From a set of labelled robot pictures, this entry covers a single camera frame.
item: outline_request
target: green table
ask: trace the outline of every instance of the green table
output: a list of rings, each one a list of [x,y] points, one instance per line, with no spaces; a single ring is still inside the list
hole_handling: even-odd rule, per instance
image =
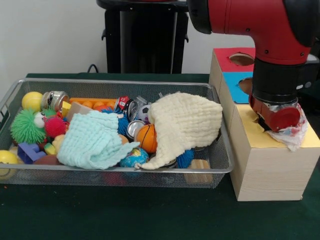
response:
[[[30,74],[39,78],[207,82],[207,75]],[[0,239],[320,239],[320,172],[302,201],[237,202],[216,189],[0,185]]]

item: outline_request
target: plastic bag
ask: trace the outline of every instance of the plastic bag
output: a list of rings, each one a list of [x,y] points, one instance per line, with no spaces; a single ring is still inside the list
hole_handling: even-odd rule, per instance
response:
[[[308,121],[299,103],[296,104],[296,108],[300,112],[300,119],[296,126],[281,129],[279,132],[266,131],[272,138],[278,142],[284,143],[292,152],[295,152],[300,148],[308,130]]]

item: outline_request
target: pink ball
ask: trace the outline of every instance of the pink ball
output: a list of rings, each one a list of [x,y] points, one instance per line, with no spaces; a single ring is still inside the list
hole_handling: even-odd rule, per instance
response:
[[[44,129],[48,137],[55,138],[66,134],[67,125],[61,118],[51,117],[45,121]]]

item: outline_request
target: red robot arm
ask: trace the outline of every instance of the red robot arm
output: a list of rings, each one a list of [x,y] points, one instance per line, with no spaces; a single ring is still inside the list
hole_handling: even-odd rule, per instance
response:
[[[275,132],[297,124],[296,108],[281,107],[276,113],[269,106],[296,105],[297,89],[317,78],[319,60],[310,62],[308,55],[320,19],[319,0],[187,1],[198,31],[253,38],[251,107]]]

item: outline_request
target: wire mesh basket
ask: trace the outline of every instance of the wire mesh basket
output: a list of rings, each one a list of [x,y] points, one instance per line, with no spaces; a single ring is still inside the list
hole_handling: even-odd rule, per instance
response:
[[[140,95],[149,102],[158,100],[159,93],[166,95],[179,91],[219,102],[215,89],[205,83],[27,78],[17,81],[0,102],[1,150],[12,146],[10,127],[21,111],[24,95],[49,91],[65,91],[73,98],[116,99],[129,96],[134,99]],[[232,150],[224,121],[218,138],[210,146],[196,151],[194,158],[207,161],[210,169],[110,167],[107,170],[85,170],[64,165],[0,163],[0,184],[215,188],[233,169]],[[12,172],[12,177],[2,177]]]

